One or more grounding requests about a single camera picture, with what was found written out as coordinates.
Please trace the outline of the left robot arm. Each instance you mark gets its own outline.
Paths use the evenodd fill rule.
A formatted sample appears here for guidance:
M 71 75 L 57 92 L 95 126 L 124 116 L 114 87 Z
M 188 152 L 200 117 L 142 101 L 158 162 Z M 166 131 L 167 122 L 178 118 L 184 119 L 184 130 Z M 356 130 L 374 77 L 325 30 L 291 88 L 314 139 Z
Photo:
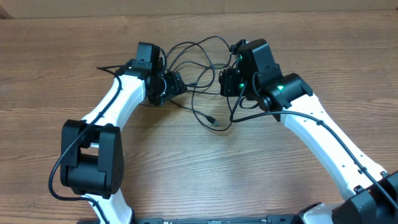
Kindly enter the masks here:
M 62 127 L 61 155 L 49 177 L 50 193 L 57 199 L 53 178 L 60 173 L 74 201 L 87 201 L 97 223 L 135 223 L 134 211 L 121 192 L 124 158 L 121 131 L 134 109 L 144 100 L 153 106 L 185 92 L 179 74 L 166 70 L 162 48 L 139 42 L 135 58 L 122 65 L 103 67 L 114 83 L 99 105 L 81 120 L 69 119 Z

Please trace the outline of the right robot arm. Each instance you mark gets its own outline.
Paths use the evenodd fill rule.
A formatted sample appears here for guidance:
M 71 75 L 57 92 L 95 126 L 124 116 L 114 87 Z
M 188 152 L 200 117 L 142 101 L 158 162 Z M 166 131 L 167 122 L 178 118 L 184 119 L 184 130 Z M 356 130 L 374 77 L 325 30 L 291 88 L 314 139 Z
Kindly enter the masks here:
M 329 173 L 343 202 L 316 203 L 292 223 L 397 223 L 397 173 L 388 173 L 340 129 L 313 89 L 296 73 L 283 75 L 264 39 L 240 40 L 229 51 L 236 65 L 220 77 L 220 93 L 255 101 L 262 113 L 232 123 L 273 116 L 296 134 Z

